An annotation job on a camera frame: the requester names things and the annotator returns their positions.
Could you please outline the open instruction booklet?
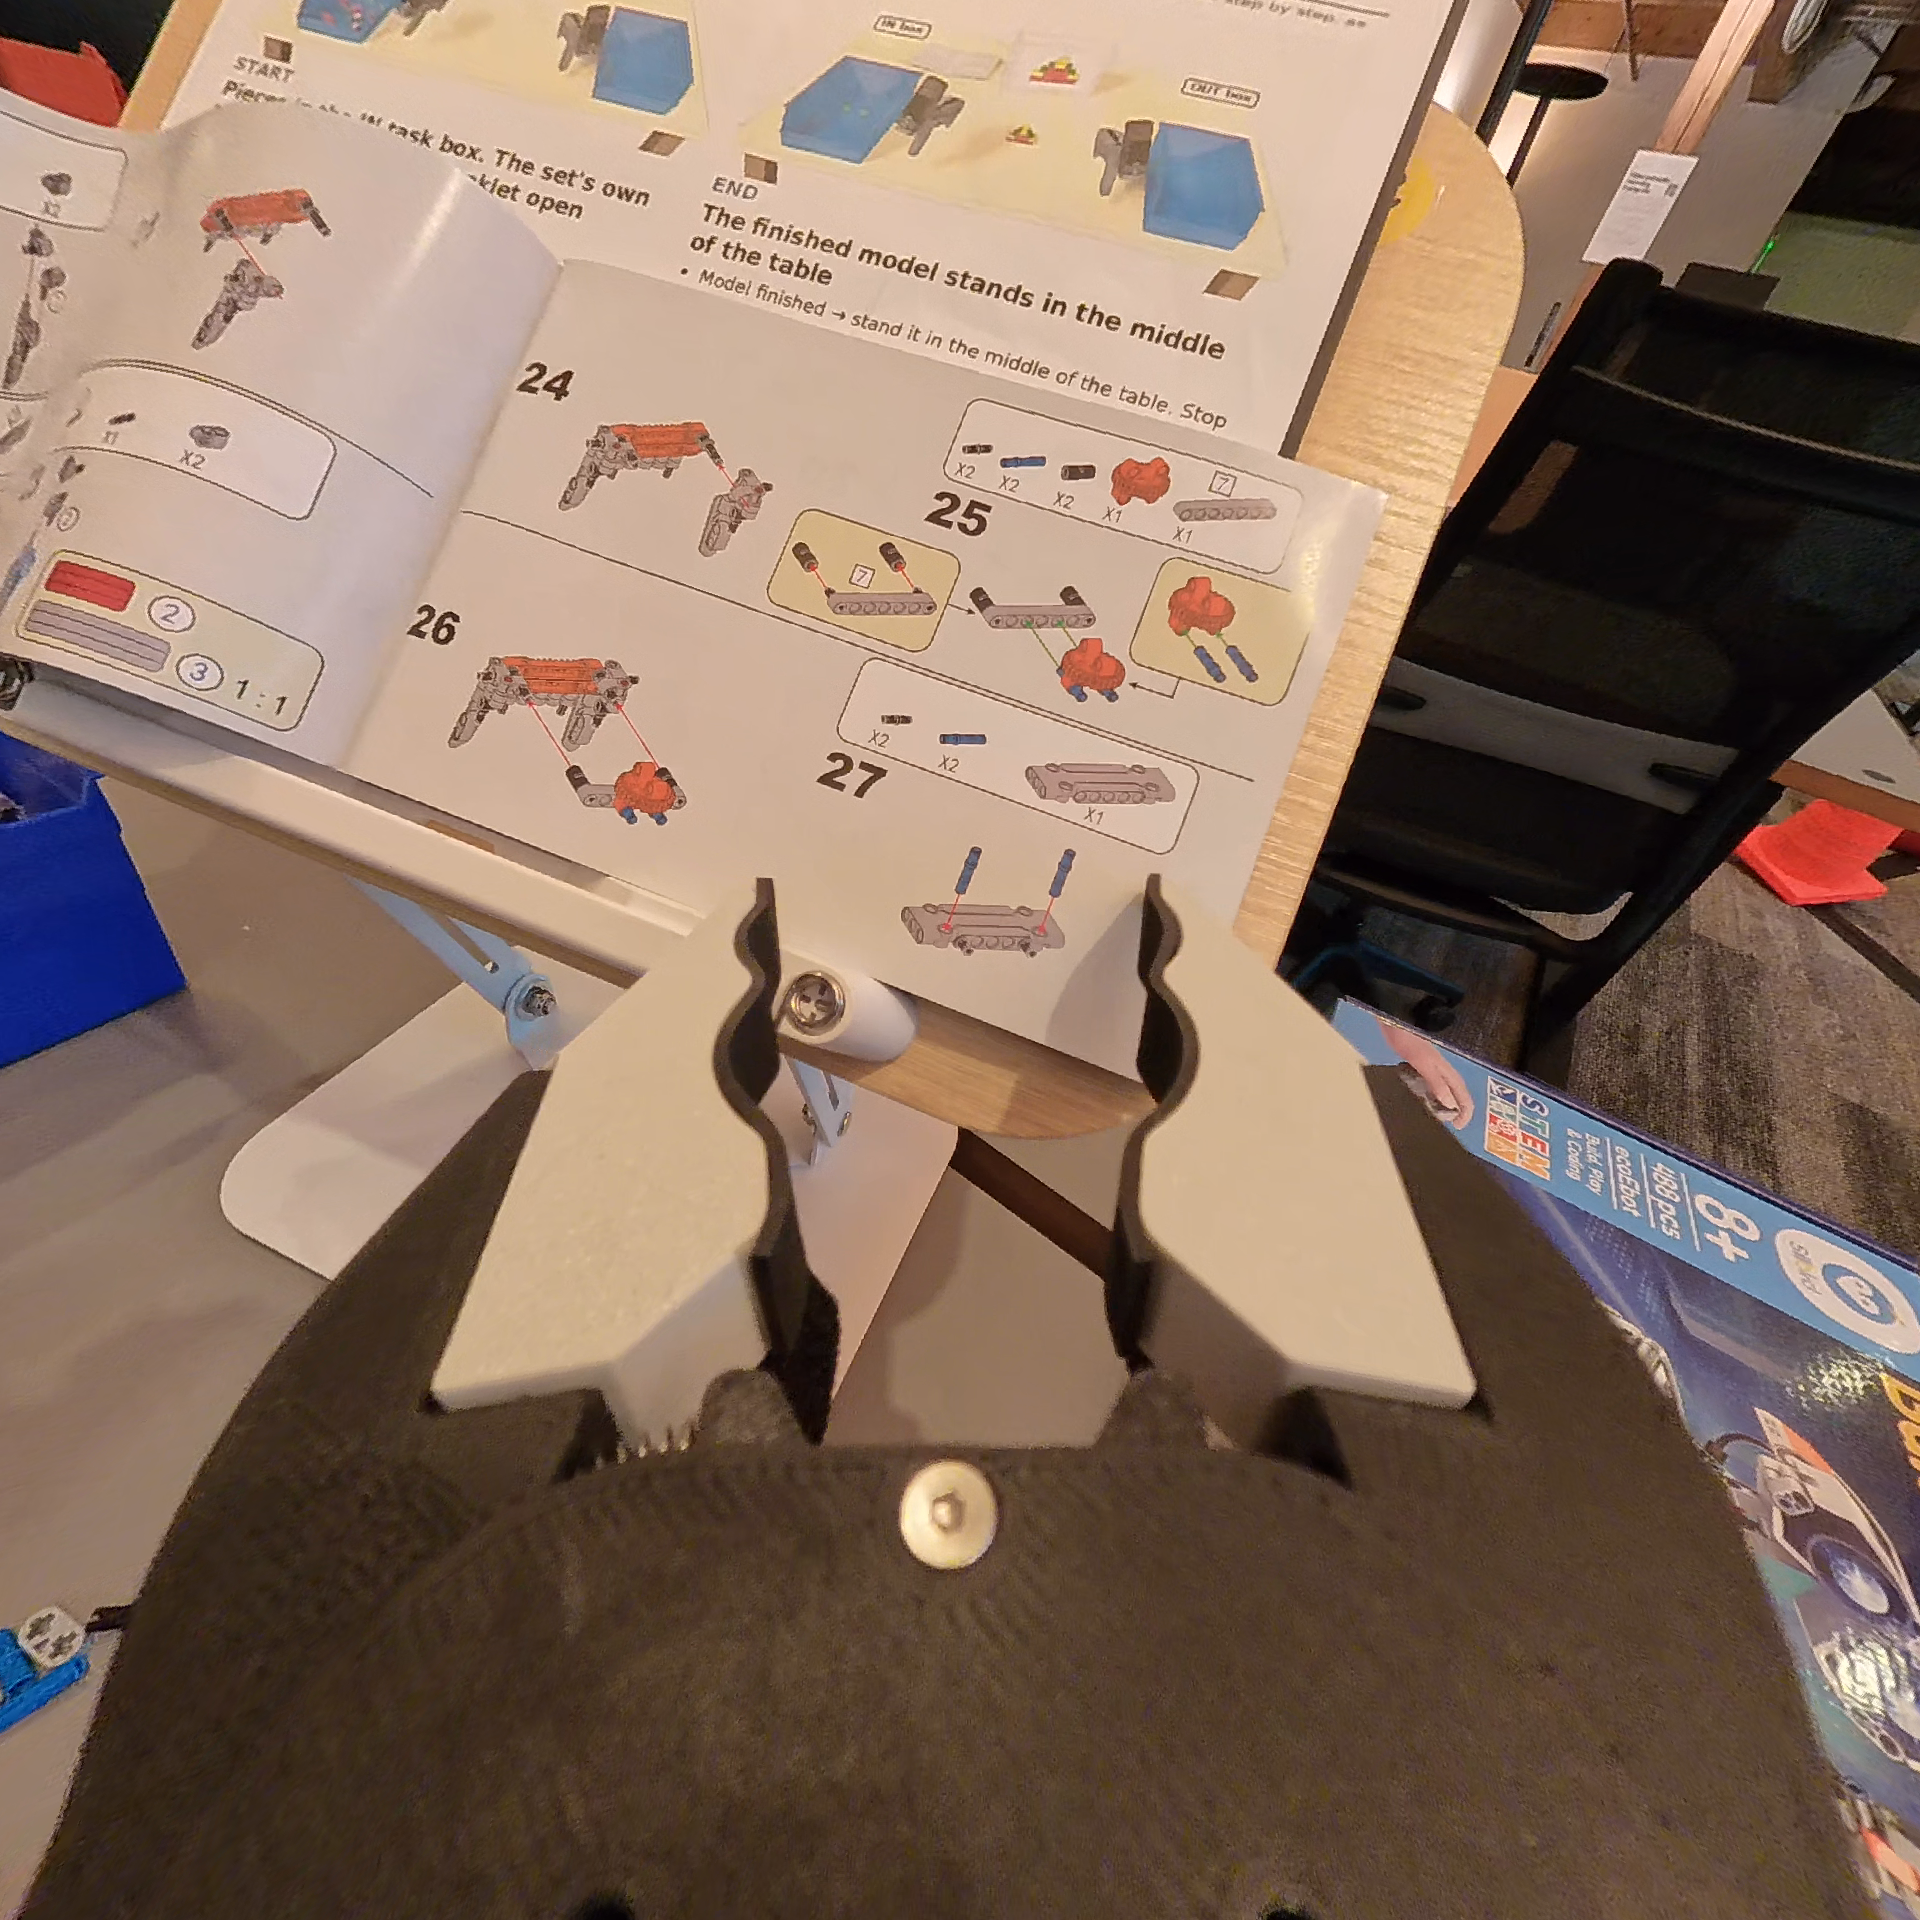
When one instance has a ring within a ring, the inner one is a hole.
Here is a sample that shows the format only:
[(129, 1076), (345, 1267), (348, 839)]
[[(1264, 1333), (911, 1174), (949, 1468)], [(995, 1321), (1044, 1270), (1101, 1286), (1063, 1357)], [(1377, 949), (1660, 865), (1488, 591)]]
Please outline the open instruction booklet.
[(5, 652), (1129, 1072), (1379, 492), (563, 263), (292, 105), (5, 103)]

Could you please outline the orange object on floor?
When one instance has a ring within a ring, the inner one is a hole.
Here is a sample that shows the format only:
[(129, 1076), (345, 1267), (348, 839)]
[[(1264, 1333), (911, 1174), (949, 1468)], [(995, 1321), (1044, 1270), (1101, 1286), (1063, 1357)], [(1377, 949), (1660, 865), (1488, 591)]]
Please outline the orange object on floor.
[(1888, 886), (1872, 865), (1903, 832), (1855, 807), (1811, 799), (1792, 815), (1749, 832), (1735, 857), (1789, 905), (1847, 905), (1883, 899)]

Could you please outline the blue plastic bin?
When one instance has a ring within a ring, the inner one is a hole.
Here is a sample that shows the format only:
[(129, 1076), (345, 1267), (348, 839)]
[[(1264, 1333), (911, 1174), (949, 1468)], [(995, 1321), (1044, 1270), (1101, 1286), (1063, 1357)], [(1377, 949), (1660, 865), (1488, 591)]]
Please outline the blue plastic bin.
[(2, 1062), (186, 988), (99, 776), (2, 739)]

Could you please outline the printed task sheet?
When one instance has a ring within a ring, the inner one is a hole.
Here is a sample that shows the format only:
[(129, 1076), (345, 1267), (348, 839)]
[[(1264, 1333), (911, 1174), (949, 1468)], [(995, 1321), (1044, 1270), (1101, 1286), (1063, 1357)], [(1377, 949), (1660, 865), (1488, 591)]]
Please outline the printed task sheet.
[(1459, 14), (219, 4), (167, 117), (337, 111), (563, 259), (1291, 452)]

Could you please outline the blue building kit box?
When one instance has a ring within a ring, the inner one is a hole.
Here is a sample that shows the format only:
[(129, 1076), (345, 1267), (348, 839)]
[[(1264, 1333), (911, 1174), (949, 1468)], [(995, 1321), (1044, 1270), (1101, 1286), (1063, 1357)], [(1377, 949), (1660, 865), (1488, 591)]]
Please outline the blue building kit box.
[(1919, 1912), (1919, 1279), (1824, 1216), (1341, 998), (1522, 1201), (1732, 1499), (1876, 1916)]

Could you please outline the small blue toy piece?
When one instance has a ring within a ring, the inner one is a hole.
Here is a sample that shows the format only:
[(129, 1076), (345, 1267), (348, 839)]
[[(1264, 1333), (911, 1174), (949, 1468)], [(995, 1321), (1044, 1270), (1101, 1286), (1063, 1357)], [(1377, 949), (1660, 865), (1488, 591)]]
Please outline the small blue toy piece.
[(2, 1731), (48, 1707), (90, 1672), (90, 1635), (57, 1605), (2, 1625)]

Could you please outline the black mesh chair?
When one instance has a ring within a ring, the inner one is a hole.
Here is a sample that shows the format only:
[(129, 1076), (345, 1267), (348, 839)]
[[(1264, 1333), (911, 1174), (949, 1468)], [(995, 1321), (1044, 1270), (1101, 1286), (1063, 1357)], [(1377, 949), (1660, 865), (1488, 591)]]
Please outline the black mesh chair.
[(1519, 944), (1538, 1057), (1915, 652), (1919, 349), (1600, 272), (1433, 542), (1287, 950), (1460, 989), (1361, 917)]

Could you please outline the red object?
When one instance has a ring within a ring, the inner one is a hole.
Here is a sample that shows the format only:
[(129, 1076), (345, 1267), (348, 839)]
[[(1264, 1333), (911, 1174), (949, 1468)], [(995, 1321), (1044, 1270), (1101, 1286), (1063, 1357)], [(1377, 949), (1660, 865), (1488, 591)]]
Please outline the red object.
[(2, 91), (99, 128), (116, 128), (129, 91), (91, 45), (76, 52), (0, 38)]

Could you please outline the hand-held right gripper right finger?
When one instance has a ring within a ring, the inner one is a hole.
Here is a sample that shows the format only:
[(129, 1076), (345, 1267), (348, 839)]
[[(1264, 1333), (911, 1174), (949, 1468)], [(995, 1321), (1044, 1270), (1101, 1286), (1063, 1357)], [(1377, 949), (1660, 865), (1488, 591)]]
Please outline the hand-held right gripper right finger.
[(1306, 1387), (1465, 1408), (1468, 1353), (1359, 1051), (1203, 907), (1145, 883), (1109, 1323), (1234, 1444)]

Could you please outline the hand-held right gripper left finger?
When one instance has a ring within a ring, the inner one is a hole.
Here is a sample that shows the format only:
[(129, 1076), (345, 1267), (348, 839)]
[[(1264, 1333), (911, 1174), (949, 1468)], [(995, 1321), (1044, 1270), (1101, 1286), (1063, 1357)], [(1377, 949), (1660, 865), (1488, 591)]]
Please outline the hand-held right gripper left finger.
[(811, 1278), (789, 1149), (777, 894), (743, 880), (572, 1039), (537, 1104), (432, 1380), (445, 1408), (589, 1387), (639, 1444), (709, 1380), (770, 1367), (826, 1435), (837, 1305)]

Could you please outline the white wooden book stand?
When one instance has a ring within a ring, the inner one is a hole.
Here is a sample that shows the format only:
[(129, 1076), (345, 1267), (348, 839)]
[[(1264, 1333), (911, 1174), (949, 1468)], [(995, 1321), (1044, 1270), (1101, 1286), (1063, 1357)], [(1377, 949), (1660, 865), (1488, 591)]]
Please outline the white wooden book stand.
[[(1363, 264), (1306, 422), (1303, 452), (1383, 484), (1385, 507), (1240, 900), (1236, 937), (1266, 960), (1303, 905), (1481, 401), (1501, 380), (1496, 328), (1522, 278), (1513, 195), (1468, 123), (1429, 103), (1396, 169), (1409, 205), (1432, 188), (1429, 211), (1417, 223), (1385, 217), (1396, 238), (1380, 235)], [(299, 760), (239, 758), (48, 678), (5, 716), (5, 739), (333, 868), (380, 907), (419, 907), (432, 933), (471, 924), (540, 955), (560, 989), (547, 1045), (573, 1039), (689, 924), (623, 880), (384, 809)], [(843, 961), (792, 960), (784, 992), (805, 974), (842, 988), (848, 1009), (835, 1028), (780, 1021), (775, 1119), (796, 1153), (803, 1225), (856, 1221), (874, 1291), (897, 1272), (961, 1134), (1080, 1135), (1143, 1111), (1132, 1076), (940, 1006), (915, 1012), (901, 993), (857, 989)], [(331, 1279), (525, 1067), (505, 1015), (480, 1015), (480, 1000), (471, 988), (442, 993), (253, 1134), (224, 1172), (226, 1221)]]

